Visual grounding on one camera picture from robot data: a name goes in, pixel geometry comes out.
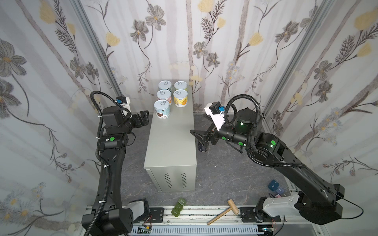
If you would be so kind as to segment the dark blue can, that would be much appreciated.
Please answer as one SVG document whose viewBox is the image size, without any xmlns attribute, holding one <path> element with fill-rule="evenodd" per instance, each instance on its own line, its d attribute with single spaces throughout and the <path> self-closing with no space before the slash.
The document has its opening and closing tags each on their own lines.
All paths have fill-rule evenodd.
<svg viewBox="0 0 378 236">
<path fill-rule="evenodd" d="M 208 148 L 209 148 L 209 143 L 201 143 L 201 142 L 198 142 L 198 145 L 197 145 L 197 149 L 200 151 L 200 152 L 207 152 L 208 151 Z"/>
</svg>

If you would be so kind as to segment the teal label can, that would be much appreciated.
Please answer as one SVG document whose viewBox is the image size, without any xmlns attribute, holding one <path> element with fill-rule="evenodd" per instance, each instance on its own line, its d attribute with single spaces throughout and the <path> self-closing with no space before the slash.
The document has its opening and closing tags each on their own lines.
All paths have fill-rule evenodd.
<svg viewBox="0 0 378 236">
<path fill-rule="evenodd" d="M 170 103 L 167 100 L 158 100 L 154 103 L 155 113 L 160 119 L 167 119 L 170 116 Z"/>
</svg>

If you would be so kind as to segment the pink label can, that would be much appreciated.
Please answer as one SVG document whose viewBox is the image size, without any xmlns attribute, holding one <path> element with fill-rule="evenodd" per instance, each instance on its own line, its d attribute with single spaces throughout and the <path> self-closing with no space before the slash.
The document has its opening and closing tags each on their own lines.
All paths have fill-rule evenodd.
<svg viewBox="0 0 378 236">
<path fill-rule="evenodd" d="M 172 104 L 172 93 L 170 90 L 162 89 L 159 90 L 156 94 L 158 100 L 166 100 L 168 101 L 169 105 Z"/>
</svg>

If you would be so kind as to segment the blue brown label can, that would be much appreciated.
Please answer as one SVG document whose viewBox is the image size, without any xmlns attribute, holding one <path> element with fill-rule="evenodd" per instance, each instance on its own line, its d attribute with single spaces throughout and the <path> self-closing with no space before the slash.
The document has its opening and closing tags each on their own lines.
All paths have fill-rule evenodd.
<svg viewBox="0 0 378 236">
<path fill-rule="evenodd" d="M 160 81 L 158 83 L 158 90 L 172 91 L 172 83 L 168 80 Z"/>
</svg>

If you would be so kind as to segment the yellow label can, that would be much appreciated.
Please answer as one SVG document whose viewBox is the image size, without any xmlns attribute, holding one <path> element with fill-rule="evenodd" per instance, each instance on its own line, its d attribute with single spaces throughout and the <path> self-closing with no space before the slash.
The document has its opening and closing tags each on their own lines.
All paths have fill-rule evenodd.
<svg viewBox="0 0 378 236">
<path fill-rule="evenodd" d="M 184 89 L 178 89 L 173 93 L 176 107 L 185 107 L 188 104 L 188 92 Z"/>
</svg>

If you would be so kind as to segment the green label can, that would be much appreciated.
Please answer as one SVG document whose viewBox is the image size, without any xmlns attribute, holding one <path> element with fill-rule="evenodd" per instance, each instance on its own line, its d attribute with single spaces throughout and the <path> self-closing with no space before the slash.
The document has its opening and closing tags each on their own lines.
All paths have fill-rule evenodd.
<svg viewBox="0 0 378 236">
<path fill-rule="evenodd" d="M 185 81 L 175 82 L 174 87 L 176 90 L 185 90 L 188 91 L 188 83 Z"/>
</svg>

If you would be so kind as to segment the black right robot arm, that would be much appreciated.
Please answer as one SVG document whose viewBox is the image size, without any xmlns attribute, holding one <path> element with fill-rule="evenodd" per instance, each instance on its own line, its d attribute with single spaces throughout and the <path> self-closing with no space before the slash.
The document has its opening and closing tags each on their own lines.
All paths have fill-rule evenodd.
<svg viewBox="0 0 378 236">
<path fill-rule="evenodd" d="M 317 225 L 343 219 L 343 207 L 338 201 L 344 198 L 344 187 L 319 177 L 278 137 L 262 132 L 261 125 L 258 125 L 252 150 L 247 149 L 248 132 L 256 118 L 255 111 L 245 108 L 237 112 L 233 124 L 223 124 L 217 129 L 212 123 L 206 131 L 190 131 L 201 152 L 206 152 L 210 144 L 216 145 L 219 140 L 224 140 L 238 152 L 245 151 L 254 163 L 277 170 L 299 188 L 298 193 L 288 197 L 261 197 L 252 213 L 242 213 L 242 216 L 262 223 L 275 217 L 298 215 Z"/>
</svg>

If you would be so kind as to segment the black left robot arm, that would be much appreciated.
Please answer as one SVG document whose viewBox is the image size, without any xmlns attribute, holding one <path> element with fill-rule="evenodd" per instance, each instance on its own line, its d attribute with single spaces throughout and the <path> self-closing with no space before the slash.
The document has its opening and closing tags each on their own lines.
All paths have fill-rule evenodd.
<svg viewBox="0 0 378 236">
<path fill-rule="evenodd" d="M 90 213 L 83 215 L 86 236 L 118 236 L 132 232 L 136 220 L 148 218 L 148 203 L 135 200 L 123 206 L 121 177 L 132 130 L 149 123 L 149 112 L 131 114 L 126 108 L 111 106 L 100 116 L 96 158 L 101 163 L 97 194 Z"/>
</svg>

